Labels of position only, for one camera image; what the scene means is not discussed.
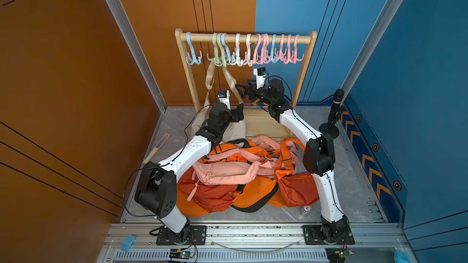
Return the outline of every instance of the wooden rod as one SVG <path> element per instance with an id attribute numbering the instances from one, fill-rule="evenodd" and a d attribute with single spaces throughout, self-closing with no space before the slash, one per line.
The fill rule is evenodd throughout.
<path id="1" fill-rule="evenodd" d="M 177 41 L 177 46 L 179 47 L 180 58 L 182 60 L 182 65 L 184 66 L 185 76 L 187 77 L 187 82 L 189 83 L 190 94 L 192 95 L 193 106 L 195 111 L 200 110 L 200 100 L 198 99 L 198 93 L 196 92 L 195 80 L 193 79 L 192 67 L 187 64 L 185 61 L 185 56 L 187 55 L 187 45 L 182 44 L 180 34 L 182 33 L 181 29 L 175 29 L 175 40 Z"/>
<path id="2" fill-rule="evenodd" d="M 296 87 L 294 89 L 294 94 L 292 95 L 292 108 L 296 108 L 297 101 L 299 99 L 299 94 L 301 93 L 302 85 L 304 84 L 304 78 L 307 74 L 307 69 L 309 68 L 310 58 L 312 58 L 313 47 L 315 46 L 315 41 L 317 40 L 317 32 L 310 32 L 310 38 L 312 39 L 306 47 L 304 53 L 304 58 L 302 59 L 301 69 L 297 77 Z"/>
<path id="3" fill-rule="evenodd" d="M 291 35 L 291 43 L 294 43 L 294 38 L 296 35 Z M 268 35 L 270 43 L 273 41 L 273 36 Z M 227 34 L 225 36 L 226 43 L 235 43 L 235 35 Z M 288 35 L 284 35 L 284 43 L 287 43 Z M 181 33 L 180 40 L 186 42 L 187 41 L 187 34 Z M 209 42 L 211 43 L 213 40 L 213 34 L 197 34 L 197 33 L 190 33 L 190 40 L 192 42 Z M 245 43 L 247 40 L 247 35 L 242 35 L 239 37 L 240 43 Z M 275 43 L 281 42 L 281 35 L 276 35 Z M 258 43 L 258 36 L 256 34 L 252 34 L 250 36 L 250 43 Z M 299 36 L 297 39 L 298 44 L 309 44 L 310 43 L 310 36 Z"/>

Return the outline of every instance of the black mounting plate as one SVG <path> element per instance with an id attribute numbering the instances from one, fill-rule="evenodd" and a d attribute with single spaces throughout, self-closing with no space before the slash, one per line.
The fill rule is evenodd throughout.
<path id="1" fill-rule="evenodd" d="M 182 244 L 176 244 L 173 240 L 169 238 L 167 235 L 168 228 L 164 227 L 158 233 L 158 239 L 156 240 L 156 245 L 158 246 L 184 246 L 190 245 L 192 242 L 190 240 L 186 240 Z M 206 240 L 206 225 L 191 225 L 190 226 L 190 233 L 189 237 L 193 235 L 193 241 L 195 245 L 201 246 L 205 244 Z"/>
<path id="2" fill-rule="evenodd" d="M 302 231 L 304 232 L 304 239 L 306 245 L 342 245 L 342 242 L 336 242 L 335 244 L 330 244 L 322 238 L 322 232 L 320 231 L 321 225 L 303 225 Z M 344 238 L 344 241 L 347 245 L 354 245 L 354 237 L 349 235 L 351 232 L 348 232 Z"/>

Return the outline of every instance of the wooden frame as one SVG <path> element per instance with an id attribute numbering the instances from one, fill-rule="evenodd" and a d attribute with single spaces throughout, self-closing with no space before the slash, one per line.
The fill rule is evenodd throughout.
<path id="1" fill-rule="evenodd" d="M 235 34 L 227 34 L 225 36 L 225 42 L 235 43 Z M 241 35 L 239 38 L 240 43 L 246 42 L 247 35 Z M 270 43 L 273 41 L 273 36 L 270 36 Z M 177 46 L 179 47 L 180 58 L 182 60 L 182 65 L 184 66 L 185 75 L 187 77 L 187 82 L 189 84 L 190 93 L 192 95 L 193 105 L 196 112 L 200 110 L 200 100 L 198 99 L 198 94 L 196 92 L 195 81 L 193 79 L 192 68 L 185 57 L 187 55 L 187 46 L 185 42 L 187 41 L 186 34 L 182 32 L 181 29 L 175 30 L 175 40 L 177 41 Z M 200 33 L 190 33 L 190 40 L 192 42 L 208 42 L 211 43 L 213 40 L 213 34 L 200 34 Z M 297 101 L 299 99 L 299 94 L 301 93 L 302 85 L 304 83 L 304 78 L 307 74 L 307 69 L 309 67 L 310 58 L 312 57 L 313 47 L 317 40 L 317 32 L 310 32 L 309 36 L 300 36 L 298 38 L 298 44 L 306 44 L 306 51 L 304 53 L 304 58 L 302 59 L 301 69 L 299 71 L 299 76 L 296 81 L 296 86 L 294 88 L 294 93 L 292 94 L 292 107 L 295 108 Z M 250 36 L 250 41 L 252 43 L 258 42 L 258 36 L 252 34 Z M 275 43 L 279 43 L 281 38 L 276 37 Z M 267 135 L 268 137 L 274 140 L 283 140 L 284 138 L 291 137 L 292 133 L 283 125 L 276 122 L 272 117 L 265 112 L 264 110 L 248 110 L 248 106 L 244 107 L 244 118 L 246 121 L 246 137 L 253 138 L 258 135 Z"/>

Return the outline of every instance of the gray floor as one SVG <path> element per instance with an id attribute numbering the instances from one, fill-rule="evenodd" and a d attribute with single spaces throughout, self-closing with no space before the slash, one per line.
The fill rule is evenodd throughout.
<path id="1" fill-rule="evenodd" d="M 330 109 L 326 107 L 298 106 L 296 112 L 307 121 L 308 124 L 314 128 L 319 128 L 321 123 L 326 122 Z M 194 114 L 195 110 L 193 107 L 167 108 L 156 134 L 155 143 L 158 142 L 166 132 L 170 133 L 171 137 L 152 158 L 153 162 L 158 162 L 169 157 L 176 150 L 184 146 L 186 136 L 183 129 L 189 124 Z M 339 122 L 337 126 L 341 127 L 341 133 L 340 136 L 334 140 L 336 155 L 335 183 L 343 211 L 351 222 L 383 222 L 377 206 L 374 205 L 374 201 L 376 201 L 375 195 L 370 188 L 368 180 L 364 178 L 362 167 L 359 161 L 356 160 L 349 140 L 344 135 L 344 129 Z M 187 129 L 187 134 L 190 138 L 190 128 Z M 296 169 L 297 172 L 305 172 L 302 162 Z M 312 206 L 312 212 L 309 215 L 301 217 L 299 214 L 299 207 L 277 208 L 265 205 L 255 213 L 243 213 L 234 208 L 229 208 L 222 213 L 210 213 L 200 218 L 191 218 L 190 221 L 320 222 L 320 209 L 320 203 L 317 202 Z M 133 200 L 130 203 L 129 210 L 136 215 L 150 214 L 149 211 L 142 208 Z M 122 218 L 125 222 L 142 220 L 150 222 L 154 220 L 152 217 L 135 218 L 126 212 L 124 212 Z"/>

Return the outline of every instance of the blue hook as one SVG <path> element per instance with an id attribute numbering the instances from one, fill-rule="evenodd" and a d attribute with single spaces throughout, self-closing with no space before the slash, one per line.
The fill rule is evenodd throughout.
<path id="1" fill-rule="evenodd" d="M 232 59 L 231 56 L 231 51 L 229 50 L 229 47 L 227 46 L 226 42 L 224 41 L 224 37 L 227 35 L 227 33 L 222 33 L 221 34 L 221 44 L 223 44 L 224 48 L 226 49 L 226 61 L 229 64 L 235 64 L 235 60 Z"/>
<path id="2" fill-rule="evenodd" d="M 192 54 L 192 57 L 190 56 L 185 57 L 185 60 L 187 61 L 187 64 L 192 65 L 193 63 L 200 64 L 202 62 L 202 51 L 200 51 L 200 57 L 197 59 L 195 55 L 195 49 L 192 46 L 192 41 L 190 40 L 190 32 L 186 32 L 185 35 L 187 36 L 187 43 L 190 46 L 190 52 Z"/>
<path id="3" fill-rule="evenodd" d="M 276 40 L 276 34 L 273 34 L 273 42 L 272 42 L 272 51 L 270 52 L 270 61 L 273 63 L 276 63 L 278 58 L 275 58 L 275 40 Z"/>

